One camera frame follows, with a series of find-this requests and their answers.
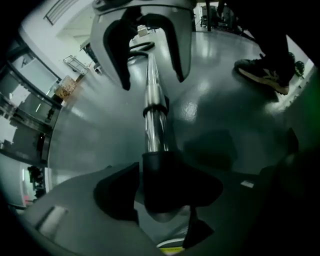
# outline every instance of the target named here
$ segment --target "glossy floor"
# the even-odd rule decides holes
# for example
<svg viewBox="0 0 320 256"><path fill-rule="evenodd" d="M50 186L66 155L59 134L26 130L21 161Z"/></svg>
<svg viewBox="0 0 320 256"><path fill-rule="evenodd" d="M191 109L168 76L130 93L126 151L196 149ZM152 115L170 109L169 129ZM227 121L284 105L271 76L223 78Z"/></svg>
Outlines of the glossy floor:
<svg viewBox="0 0 320 256"><path fill-rule="evenodd" d="M186 161L197 167L258 174L287 154L283 106L290 96L255 84L233 70L239 59L256 59L254 42L227 32L192 35L188 78L179 83L161 31L153 41L162 87L170 99L168 126ZM128 62L131 89L89 72L69 98L52 135L53 185L107 166L139 162L144 152L142 115L147 60Z"/></svg>

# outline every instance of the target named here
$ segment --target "shoe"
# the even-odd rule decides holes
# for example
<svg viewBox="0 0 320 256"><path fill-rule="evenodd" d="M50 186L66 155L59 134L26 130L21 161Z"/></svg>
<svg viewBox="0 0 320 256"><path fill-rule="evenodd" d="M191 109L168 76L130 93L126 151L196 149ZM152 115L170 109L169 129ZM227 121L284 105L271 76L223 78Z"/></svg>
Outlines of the shoe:
<svg viewBox="0 0 320 256"><path fill-rule="evenodd" d="M266 57L260 54L261 59L240 59L234 63L234 68L243 76L256 81L259 84L267 85L278 93L287 95L289 93L289 81L293 74L281 79L277 71Z"/></svg>

